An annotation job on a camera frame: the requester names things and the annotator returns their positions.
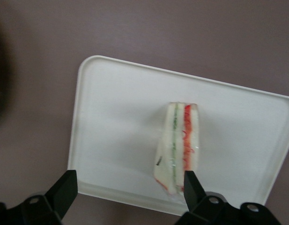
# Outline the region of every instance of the red filling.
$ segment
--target red filling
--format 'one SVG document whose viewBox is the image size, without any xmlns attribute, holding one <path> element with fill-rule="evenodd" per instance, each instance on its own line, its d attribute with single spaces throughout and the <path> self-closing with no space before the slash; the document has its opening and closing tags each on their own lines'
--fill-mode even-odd
<svg viewBox="0 0 289 225">
<path fill-rule="evenodd" d="M 185 106 L 185 113 L 184 113 L 184 125 L 185 131 L 184 134 L 184 171 L 191 170 L 191 153 L 194 152 L 191 149 L 191 132 L 192 132 L 192 125 L 191 125 L 191 105 Z"/>
<path fill-rule="evenodd" d="M 162 187 L 165 188 L 166 191 L 168 191 L 168 188 L 167 188 L 164 184 L 162 184 L 162 183 L 161 183 L 159 180 L 157 180 L 156 178 L 155 178 L 155 180 L 156 180 L 159 184 L 161 184 Z"/>
</svg>

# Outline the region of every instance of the sandwich half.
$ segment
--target sandwich half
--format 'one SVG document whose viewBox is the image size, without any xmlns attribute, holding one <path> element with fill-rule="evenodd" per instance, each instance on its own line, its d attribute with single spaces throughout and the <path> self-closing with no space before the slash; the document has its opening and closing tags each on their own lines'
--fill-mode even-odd
<svg viewBox="0 0 289 225">
<path fill-rule="evenodd" d="M 185 171 L 195 171 L 199 156 L 199 115 L 196 104 L 170 103 L 159 141 L 154 177 L 170 195 L 184 191 Z"/>
</svg>

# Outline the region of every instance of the dark object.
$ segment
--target dark object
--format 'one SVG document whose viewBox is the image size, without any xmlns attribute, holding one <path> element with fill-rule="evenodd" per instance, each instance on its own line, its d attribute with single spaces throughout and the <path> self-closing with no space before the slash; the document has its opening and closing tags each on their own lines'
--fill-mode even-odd
<svg viewBox="0 0 289 225">
<path fill-rule="evenodd" d="M 161 162 L 161 160 L 162 160 L 162 156 L 160 156 L 160 158 L 159 158 L 159 160 L 158 160 L 158 162 L 157 162 L 157 164 L 156 164 L 156 165 L 159 165 L 159 164 L 160 164 L 160 162 Z"/>
<path fill-rule="evenodd" d="M 176 225 L 281 225 L 263 205 L 247 202 L 236 209 L 218 195 L 207 195 L 193 171 L 185 172 L 184 187 L 189 212 Z M 61 225 L 77 193 L 76 171 L 68 170 L 45 195 L 9 210 L 0 202 L 0 225 Z"/>
<path fill-rule="evenodd" d="M 7 49 L 5 37 L 0 32 L 0 119 L 8 107 L 11 92 L 12 68 L 11 57 Z"/>
<path fill-rule="evenodd" d="M 77 194 L 76 170 L 68 170 L 45 195 L 27 198 L 8 210 L 0 202 L 0 225 L 61 225 Z"/>
<path fill-rule="evenodd" d="M 281 225 L 263 205 L 232 207 L 220 197 L 207 195 L 193 171 L 185 172 L 184 196 L 189 209 L 176 225 Z"/>
</svg>

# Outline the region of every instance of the green filling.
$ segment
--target green filling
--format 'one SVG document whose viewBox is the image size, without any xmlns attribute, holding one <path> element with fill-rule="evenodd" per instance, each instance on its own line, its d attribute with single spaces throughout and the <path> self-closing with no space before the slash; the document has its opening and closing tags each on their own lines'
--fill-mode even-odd
<svg viewBox="0 0 289 225">
<path fill-rule="evenodd" d="M 172 169 L 173 169 L 173 182 L 177 183 L 177 172 L 176 172 L 176 130 L 178 126 L 178 105 L 174 109 L 174 119 L 173 119 L 173 137 L 172 137 Z"/>
</svg>

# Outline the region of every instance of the plastic tray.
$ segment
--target plastic tray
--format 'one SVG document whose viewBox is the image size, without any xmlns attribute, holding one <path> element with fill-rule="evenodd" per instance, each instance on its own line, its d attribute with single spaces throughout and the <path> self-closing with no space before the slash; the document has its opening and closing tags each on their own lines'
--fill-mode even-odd
<svg viewBox="0 0 289 225">
<path fill-rule="evenodd" d="M 289 97 L 92 56 L 79 69 L 68 168 L 79 193 L 181 215 L 154 180 L 169 102 L 197 103 L 206 191 L 264 204 L 289 149 Z"/>
</svg>

